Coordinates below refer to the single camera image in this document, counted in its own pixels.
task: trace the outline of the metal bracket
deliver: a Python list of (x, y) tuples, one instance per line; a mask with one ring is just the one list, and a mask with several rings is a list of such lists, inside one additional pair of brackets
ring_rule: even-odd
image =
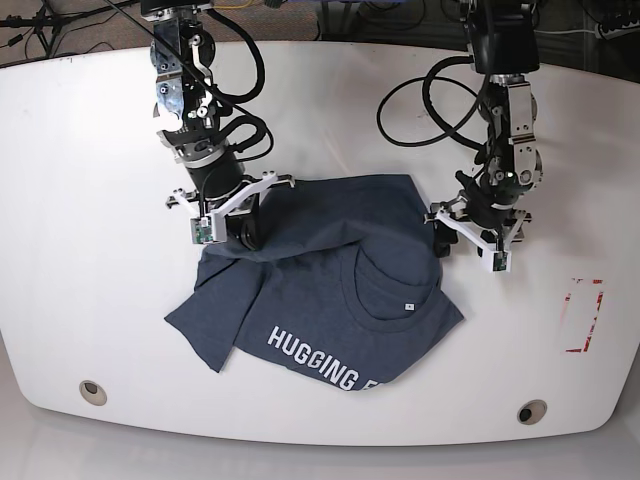
[[(200, 45), (202, 45), (202, 37), (200, 35), (194, 35), (189, 44), (191, 45), (191, 54), (193, 55), (193, 65), (204, 75), (204, 81), (207, 85), (213, 85), (213, 74), (201, 61), (200, 61)], [(200, 101), (200, 107), (196, 112), (196, 115), (200, 118), (205, 118), (209, 114), (209, 105), (213, 101), (213, 95), (208, 90), (205, 90), (204, 97)]]
[(531, 84), (529, 82), (508, 84), (507, 91), (514, 173), (521, 185), (528, 185), (534, 180), (537, 160)]
[[(153, 26), (154, 33), (171, 45), (179, 54), (180, 48), (180, 20), (173, 18)], [(182, 128), (184, 113), (184, 92), (182, 89), (182, 66), (177, 58), (167, 51), (162, 44), (154, 43), (152, 59), (158, 73), (156, 80), (156, 97), (160, 116), (175, 117), (179, 120), (175, 126)]]
[(434, 217), (435, 220), (439, 220), (447, 227), (460, 232), (480, 248), (482, 250), (482, 266), (490, 272), (511, 271), (511, 245), (517, 240), (517, 236), (521, 232), (522, 224), (527, 219), (527, 212), (516, 210), (514, 218), (516, 222), (512, 227), (509, 227), (503, 241), (503, 248), (498, 250), (497, 244), (485, 241), (476, 230), (471, 228), (470, 223), (455, 220), (446, 207), (440, 207)]
[(198, 212), (190, 205), (198, 199), (195, 192), (185, 193), (184, 190), (175, 190), (173, 195), (167, 200), (167, 207), (182, 205), (186, 208), (191, 217), (191, 236), (193, 243), (198, 245), (208, 245), (213, 243), (223, 243), (227, 241), (227, 224), (225, 217), (242, 215), (250, 210), (252, 197), (264, 192), (276, 185), (295, 186), (295, 180), (291, 175), (276, 175), (275, 172), (265, 172), (261, 180), (247, 181), (245, 186), (236, 193), (224, 200), (215, 208), (200, 217)]

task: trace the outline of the shirt sleeve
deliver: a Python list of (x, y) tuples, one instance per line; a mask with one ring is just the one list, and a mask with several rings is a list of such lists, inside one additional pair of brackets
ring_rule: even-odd
[(165, 318), (216, 372), (222, 370), (242, 322), (260, 292), (263, 269), (263, 264), (248, 260), (203, 258), (194, 294)]

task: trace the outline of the screw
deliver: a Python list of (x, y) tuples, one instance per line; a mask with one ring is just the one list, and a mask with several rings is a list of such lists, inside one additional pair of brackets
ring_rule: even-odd
[(520, 182), (522, 182), (523, 184), (527, 184), (530, 181), (531, 181), (531, 171), (530, 170), (524, 170), (520, 174)]

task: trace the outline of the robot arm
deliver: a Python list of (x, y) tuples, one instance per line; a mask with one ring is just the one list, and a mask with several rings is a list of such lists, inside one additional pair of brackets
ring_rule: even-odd
[[(216, 46), (198, 20), (203, 11), (247, 43), (257, 69), (256, 84), (247, 94), (225, 94), (215, 85), (210, 67)], [(236, 157), (267, 135), (273, 142), (265, 122), (238, 106), (262, 91), (265, 72), (260, 51), (244, 30), (212, 10), (209, 2), (143, 0), (141, 12), (153, 24), (155, 37), (162, 40), (155, 41), (151, 48), (151, 61), (157, 71), (154, 115), (159, 124), (158, 135), (173, 151), (176, 162), (185, 166), (196, 187), (188, 193), (175, 190), (166, 205), (182, 205), (190, 212), (192, 240), (196, 244), (225, 242), (229, 233), (245, 247), (257, 249), (260, 193), (278, 184), (293, 186), (290, 176), (279, 177), (275, 172), (265, 172), (261, 179), (245, 175), (242, 162), (263, 155)], [(234, 109), (241, 115), (223, 126), (223, 119), (231, 116)], [(252, 126), (255, 133), (230, 144), (229, 135), (243, 125)], [(199, 208), (191, 207), (191, 203), (197, 203)]]
[[(522, 225), (531, 221), (515, 204), (542, 180), (533, 128), (537, 107), (525, 80), (525, 74), (540, 66), (531, 19), (534, 2), (490, 0), (484, 8), (475, 0), (460, 4), (472, 59), (459, 63), (473, 63), (476, 72), (491, 75), (479, 108), (488, 122), (488, 140), (476, 155), (477, 172), (457, 172), (462, 190), (453, 200), (432, 205), (429, 220), (435, 222), (441, 256), (449, 254), (449, 245), (461, 233), (478, 247), (486, 269), (509, 271), (511, 246), (524, 238)], [(446, 130), (450, 125), (428, 98), (431, 82), (444, 66), (429, 72), (423, 96), (430, 115)], [(452, 137), (470, 142), (458, 134)]]

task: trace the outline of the wire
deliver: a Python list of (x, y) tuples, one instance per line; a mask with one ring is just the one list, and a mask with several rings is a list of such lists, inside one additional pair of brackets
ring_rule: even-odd
[[(411, 80), (408, 80), (407, 82), (405, 82), (403, 85), (406, 87), (408, 85), (411, 85), (413, 83), (418, 83), (418, 82), (424, 82), (425, 77), (416, 77), (416, 78), (412, 78)], [(460, 88), (462, 88), (463, 90), (467, 91), (470, 95), (472, 95), (474, 98), (476, 98), (478, 95), (476, 94), (476, 92), (474, 92), (473, 90), (471, 90), (471, 88), (469, 88), (467, 85), (465, 85), (462, 82), (459, 82), (458, 80), (454, 80), (452, 78), (448, 78), (448, 77), (434, 77), (433, 80), (438, 80), (441, 82), (447, 82), (447, 83), (451, 83), (453, 85), (456, 85)], [(427, 108), (427, 113), (429, 114), (429, 116), (436, 122), (436, 124), (443, 130), (447, 129), (447, 128), (451, 128), (451, 125), (449, 125), (439, 114), (438, 112), (435, 110), (435, 108), (433, 107), (433, 104), (429, 104), (430, 108)], [(458, 143), (461, 143), (462, 145), (472, 148), (473, 150), (478, 150), (480, 151), (482, 148), (484, 148), (484, 145), (482, 145), (481, 143), (478, 142), (474, 142), (473, 140), (469, 140), (466, 137), (463, 137), (457, 133), (454, 133), (451, 138), (453, 138), (454, 140), (456, 140)]]
[(24, 40), (24, 36), (29, 33), (31, 30), (33, 30), (34, 27), (28, 28), (26, 29), (24, 32), (19, 33), (18, 35), (16, 35), (13, 38), (10, 38), (9, 41), (7, 43), (5, 43), (4, 45), (0, 45), (0, 48), (5, 48), (5, 47), (13, 47), (14, 45), (17, 45), (18, 43), (20, 43), (22, 40)]
[(221, 15), (215, 10), (207, 10), (207, 15), (239, 35), (240, 38), (242, 38), (242, 40), (244, 40), (244, 42), (247, 44), (247, 47), (249, 48), (249, 51), (253, 56), (253, 60), (256, 63), (256, 83), (251, 91), (244, 95), (230, 95), (228, 93), (222, 93), (220, 90), (218, 90), (218, 94), (224, 96), (231, 103), (234, 103), (236, 105), (239, 103), (247, 103), (248, 101), (253, 100), (258, 95), (260, 95), (260, 92), (264, 88), (265, 67), (264, 60), (262, 59), (262, 55), (260, 54), (260, 49), (258, 48), (258, 45), (256, 45), (256, 42), (253, 40), (253, 38), (251, 38), (251, 35), (249, 35), (240, 25), (233, 22), (231, 19)]
[(378, 23), (372, 20), (369, 20), (367, 17), (363, 16), (360, 12), (356, 12), (356, 15), (364, 22), (367, 23), (369, 25), (372, 25), (374, 27), (378, 27), (381, 28), (383, 30), (391, 30), (392, 32), (404, 32), (407, 30), (412, 30), (416, 27), (419, 27), (422, 24), (422, 21), (425, 19), (425, 17), (427, 16), (427, 0), (420, 0), (420, 3), (422, 4), (422, 13), (420, 14), (420, 18), (415, 22), (412, 23), (411, 25), (405, 26), (405, 27), (398, 27), (398, 28), (393, 28), (393, 27), (389, 27), (383, 23)]
[[(122, 6), (122, 4), (126, 4), (126, 3), (128, 3), (128, 2), (119, 2), (116, 5), (118, 5), (120, 7), (120, 6)], [(132, 7), (133, 5), (138, 4), (138, 3), (140, 3), (140, 0), (136, 0), (134, 2), (131, 2), (130, 5), (124, 5), (124, 6), (125, 7)], [(75, 17), (75, 16), (78, 16), (78, 15), (84, 15), (86, 13), (93, 13), (93, 14), (104, 13), (104, 12), (99, 12), (97, 10), (102, 10), (102, 9), (98, 8), (98, 9), (95, 9), (95, 10), (85, 10), (83, 12), (65, 12), (65, 13), (58, 13), (57, 15), (59, 17)]]
[(31, 40), (31, 37), (33, 37), (34, 33), (35, 33), (35, 29), (32, 28), (31, 33), (27, 37), (27, 40), (24, 42), (24, 59), (25, 60), (31, 60), (31, 58), (29, 58), (28, 48), (29, 48), (29, 41)]
[[(450, 129), (447, 129), (441, 135), (438, 135), (437, 137), (429, 138), (427, 140), (421, 140), (418, 142), (402, 142), (390, 137), (387, 134), (387, 132), (384, 130), (384, 127), (382, 125), (382, 110), (385, 104), (393, 96), (393, 94), (396, 93), (398, 90), (400, 90), (400, 88), (403, 88), (408, 84), (408, 82), (404, 82), (399, 86), (397, 86), (396, 88), (394, 88), (393, 90), (391, 90), (391, 92), (389, 92), (387, 96), (382, 99), (382, 101), (380, 102), (380, 105), (378, 106), (378, 111), (376, 112), (376, 123), (378, 125), (378, 130), (380, 131), (380, 134), (388, 142), (398, 147), (424, 147), (427, 145), (433, 145), (434, 143), (444, 140), (445, 138), (451, 137), (454, 133), (456, 133), (463, 126), (465, 126), (467, 122), (471, 119), (471, 117), (473, 117), (473, 115), (476, 113), (476, 110), (482, 103), (482, 100), (484, 99), (485, 94), (487, 93), (487, 88), (489, 88), (489, 82), (491, 80), (491, 69), (493, 68), (493, 59), (494, 59), (495, 28), (493, 24), (493, 12), (491, 11), (491, 8), (489, 8), (488, 3), (489, 3), (489, 0), (484, 0), (483, 2), (485, 14), (486, 14), (486, 21), (487, 21), (487, 36), (489, 40), (487, 45), (487, 55), (488, 55), (487, 68), (484, 74), (484, 80), (482, 81), (482, 86), (480, 87), (480, 91), (478, 92), (478, 96), (476, 97), (475, 101), (473, 102), (473, 105), (471, 106), (467, 114), (462, 118), (462, 120), (460, 120), (460, 122), (458, 122), (457, 125), (451, 127)], [(447, 62), (449, 63), (455, 62), (456, 60), (452, 60), (452, 59), (457, 59), (457, 58), (467, 58), (467, 57), (450, 57), (448, 59), (441, 60), (440, 62), (435, 64), (431, 68), (431, 70), (429, 70), (429, 73), (427, 73), (427, 75), (424, 77), (425, 85), (423, 85), (423, 101), (424, 100), (429, 101), (429, 87), (433, 79), (437, 76), (437, 73), (440, 70), (449, 66), (447, 65)]]
[[(452, 58), (443, 60), (441, 62), (438, 62), (436, 65), (434, 65), (434, 67), (431, 69), (431, 72), (429, 72), (429, 75), (437, 74), (442, 70), (444, 70), (445, 68), (453, 65), (468, 65), (472, 63), (472, 61), (473, 60), (470, 57), (452, 57)], [(422, 101), (424, 103), (424, 107), (427, 110), (427, 113), (429, 114), (429, 116), (435, 122), (435, 124), (438, 125), (438, 127), (440, 127), (440, 129), (443, 132), (446, 132), (447, 130), (450, 130), (452, 127), (436, 111), (435, 107), (433, 106), (433, 102), (431, 101), (430, 91), (431, 91), (431, 81), (428, 79), (428, 76), (427, 76), (424, 78), (424, 82), (422, 84)], [(469, 140), (468, 138), (460, 135), (457, 132), (451, 135), (451, 139), (458, 142), (461, 145), (464, 145), (465, 147), (468, 147), (477, 151), (481, 151), (484, 147), (484, 145), (482, 145), (481, 143), (475, 142), (473, 140)]]
[(542, 6), (538, 6), (537, 3), (534, 3), (533, 7), (531, 7), (531, 18), (534, 30), (540, 26), (540, 21), (542, 20), (542, 15), (540, 14), (541, 9)]
[(596, 32), (593, 30), (588, 30), (586, 28), (577, 28), (575, 30), (558, 30), (554, 32), (548, 32), (546, 30), (536, 30), (536, 33), (543, 33), (545, 35), (571, 35), (572, 33), (590, 33), (595, 35)]
[[(249, 111), (245, 110), (244, 108), (240, 107), (236, 103), (233, 103), (233, 101), (229, 100), (228, 97), (226, 95), (224, 95), (222, 92), (220, 92), (220, 90), (218, 90), (217, 88), (207, 85), (207, 83), (204, 81), (204, 77), (202, 76), (202, 74), (199, 71), (197, 71), (194, 68), (192, 68), (189, 64), (185, 63), (180, 58), (180, 54), (171, 45), (169, 45), (169, 43), (167, 43), (162, 37), (159, 37), (158, 35), (154, 34), (153, 32), (150, 32), (149, 30), (144, 28), (144, 26), (140, 22), (138, 22), (135, 18), (133, 18), (131, 15), (129, 15), (123, 9), (121, 9), (118, 6), (114, 5), (114, 3), (111, 0), (102, 0), (102, 1), (104, 3), (106, 3), (107, 5), (109, 5), (111, 8), (113, 8), (114, 10), (117, 10), (121, 15), (126, 17), (131, 23), (133, 23), (136, 26), (136, 28), (142, 30), (143, 32), (145, 32), (145, 34), (149, 35), (156, 42), (158, 42), (160, 45), (162, 45), (171, 55), (173, 55), (176, 58), (178, 63), (180, 63), (180, 65), (182, 66), (183, 70), (186, 73), (188, 73), (191, 77), (193, 77), (193, 79), (204, 90), (209, 92), (216, 100), (218, 100), (223, 105), (227, 105), (228, 107), (235, 108), (240, 113), (246, 115), (249, 118), (252, 118), (254, 121), (259, 122), (261, 125), (264, 126), (265, 132), (266, 132), (267, 136), (269, 137), (269, 147), (264, 152), (259, 153), (257, 155), (254, 155), (252, 157), (239, 158), (239, 159), (237, 159), (238, 162), (250, 162), (252, 160), (257, 160), (259, 158), (262, 158), (262, 157), (268, 155), (273, 150), (273, 147), (274, 147), (274, 144), (275, 144), (275, 140), (273, 138), (273, 134), (271, 133), (271, 130), (269, 130), (269, 127), (264, 122), (264, 120), (262, 120), (260, 117), (257, 117), (256, 115), (250, 113)], [(219, 14), (217, 12), (209, 11), (209, 15), (211, 15), (216, 20), (218, 20), (219, 18), (225, 18), (225, 17), (223, 17), (221, 14)]]
[(106, 45), (107, 47), (109, 47), (109, 50), (115, 50), (115, 47), (113, 45), (111, 45), (109, 42), (99, 42), (99, 43), (96, 43), (93, 47), (91, 47), (89, 50), (87, 50), (85, 52), (64, 52), (64, 53), (61, 53), (60, 55), (56, 55), (53, 58), (63, 58), (63, 57), (74, 57), (76, 55), (86, 55), (88, 53), (93, 52), (96, 48), (98, 48), (101, 45)]
[(322, 30), (320, 29), (320, 22), (316, 21), (316, 25), (318, 26), (318, 33), (316, 34), (315, 37), (313, 37), (313, 42), (317, 42), (318, 40), (320, 40), (320, 35), (322, 35)]
[(60, 37), (60, 40), (58, 40), (58, 44), (56, 45), (56, 48), (53, 50), (53, 55), (52, 56), (53, 57), (56, 56), (56, 54), (58, 53), (58, 50), (60, 49), (60, 46), (62, 45), (62, 41), (70, 33), (77, 32), (78, 30), (84, 30), (85, 28), (95, 27), (95, 26), (98, 26), (98, 25), (104, 25), (105, 23), (109, 22), (113, 17), (115, 17), (117, 14), (118, 14), (118, 12), (114, 12), (111, 15), (109, 15), (109, 18), (107, 18), (106, 20), (103, 20), (101, 22), (90, 23), (89, 25), (83, 25), (82, 27), (73, 28), (71, 30), (68, 30), (68, 31), (64, 32), (64, 34)]
[(240, 10), (241, 8), (247, 8), (253, 5), (254, 0), (248, 0), (242, 5), (214, 5), (216, 10)]
[(371, 10), (376, 10), (378, 12), (389, 12), (391, 10), (395, 10), (401, 5), (399, 2), (393, 2), (388, 7), (381, 7), (380, 5), (376, 5), (374, 2), (364, 2), (364, 4)]

